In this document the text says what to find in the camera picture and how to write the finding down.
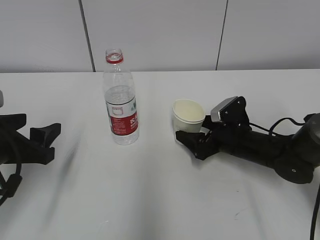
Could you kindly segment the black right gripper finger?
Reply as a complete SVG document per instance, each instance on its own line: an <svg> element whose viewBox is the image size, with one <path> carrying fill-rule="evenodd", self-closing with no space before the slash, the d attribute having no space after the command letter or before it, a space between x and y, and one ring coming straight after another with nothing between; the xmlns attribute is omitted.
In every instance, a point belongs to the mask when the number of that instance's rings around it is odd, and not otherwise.
<svg viewBox="0 0 320 240"><path fill-rule="evenodd" d="M211 117L205 117L201 127L208 129L208 130L212 130L213 129L213 122L212 122Z"/></svg>
<svg viewBox="0 0 320 240"><path fill-rule="evenodd" d="M175 132L175 138L183 144L196 159L205 160L205 139L206 134L203 132L185 132L182 130Z"/></svg>

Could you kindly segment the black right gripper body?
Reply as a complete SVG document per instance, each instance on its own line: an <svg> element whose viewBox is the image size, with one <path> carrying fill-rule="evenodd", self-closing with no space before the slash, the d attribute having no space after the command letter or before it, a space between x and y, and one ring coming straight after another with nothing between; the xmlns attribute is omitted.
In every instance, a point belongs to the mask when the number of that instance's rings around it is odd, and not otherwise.
<svg viewBox="0 0 320 240"><path fill-rule="evenodd" d="M206 159L222 152L224 149L234 148L240 141L241 136L251 130L250 123L249 125L236 125L213 122L213 129L209 130L204 137Z"/></svg>

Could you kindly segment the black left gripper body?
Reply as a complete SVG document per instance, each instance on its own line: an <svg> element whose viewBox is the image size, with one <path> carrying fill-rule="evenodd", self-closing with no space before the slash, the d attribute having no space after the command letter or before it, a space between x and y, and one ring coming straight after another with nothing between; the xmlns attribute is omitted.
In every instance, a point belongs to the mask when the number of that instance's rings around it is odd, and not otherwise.
<svg viewBox="0 0 320 240"><path fill-rule="evenodd" d="M18 132L27 123L25 113L0 116L0 158L3 164L30 164L31 141Z"/></svg>

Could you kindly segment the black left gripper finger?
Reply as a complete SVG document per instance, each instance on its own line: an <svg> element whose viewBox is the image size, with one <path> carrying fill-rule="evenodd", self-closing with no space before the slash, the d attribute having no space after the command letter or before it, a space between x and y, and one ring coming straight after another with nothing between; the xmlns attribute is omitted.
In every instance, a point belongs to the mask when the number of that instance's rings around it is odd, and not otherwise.
<svg viewBox="0 0 320 240"><path fill-rule="evenodd" d="M53 123L45 127L30 128L29 139L42 148L49 148L56 138L61 134L60 123Z"/></svg>
<svg viewBox="0 0 320 240"><path fill-rule="evenodd" d="M42 147L38 144L27 144L24 147L24 163L47 165L55 158L54 147Z"/></svg>

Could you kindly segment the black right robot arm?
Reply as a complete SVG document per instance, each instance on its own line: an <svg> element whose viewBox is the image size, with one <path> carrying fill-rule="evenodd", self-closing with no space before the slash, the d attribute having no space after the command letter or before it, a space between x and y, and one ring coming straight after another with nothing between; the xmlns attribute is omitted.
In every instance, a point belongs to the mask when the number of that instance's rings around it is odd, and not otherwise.
<svg viewBox="0 0 320 240"><path fill-rule="evenodd" d="M305 123L291 135L263 134L247 123L212 122L205 117L202 126L208 133L176 131L196 159L205 160L217 153L273 169L281 178L295 184L309 184L320 165L320 115L309 114Z"/></svg>

